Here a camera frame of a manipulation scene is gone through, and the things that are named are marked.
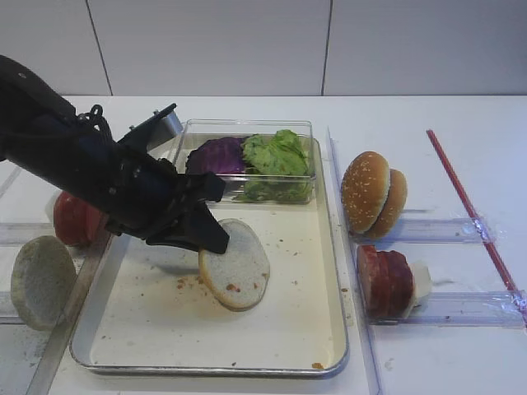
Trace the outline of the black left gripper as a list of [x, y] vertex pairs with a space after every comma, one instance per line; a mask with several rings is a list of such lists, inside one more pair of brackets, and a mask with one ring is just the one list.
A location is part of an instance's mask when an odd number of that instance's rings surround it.
[[168, 160], [125, 146], [104, 176], [94, 206], [109, 216], [107, 230], [150, 245], [226, 252], [229, 235], [205, 204], [223, 198], [226, 182], [216, 174], [179, 174]]

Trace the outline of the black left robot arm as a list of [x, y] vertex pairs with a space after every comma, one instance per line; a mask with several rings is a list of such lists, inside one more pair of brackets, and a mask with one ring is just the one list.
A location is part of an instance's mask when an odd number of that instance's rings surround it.
[[148, 153], [167, 106], [112, 138], [99, 105], [78, 114], [71, 103], [15, 60], [1, 59], [1, 157], [89, 203], [106, 229], [150, 245], [224, 253], [229, 236], [208, 209], [225, 183], [213, 173], [181, 174]]

